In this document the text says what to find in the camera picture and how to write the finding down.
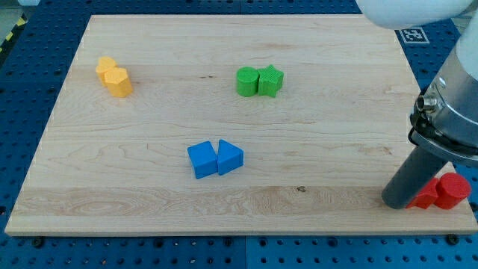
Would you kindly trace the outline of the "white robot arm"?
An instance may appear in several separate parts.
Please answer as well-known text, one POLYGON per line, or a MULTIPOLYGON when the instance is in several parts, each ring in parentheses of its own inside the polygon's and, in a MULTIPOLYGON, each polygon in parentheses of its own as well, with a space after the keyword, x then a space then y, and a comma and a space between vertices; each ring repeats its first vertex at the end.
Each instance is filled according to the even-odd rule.
MULTIPOLYGON (((361 0, 375 25, 394 30, 449 19, 474 8, 472 0, 361 0)), ((413 139, 447 161, 477 166, 477 17, 457 40, 415 107, 426 127, 414 125, 413 139)))

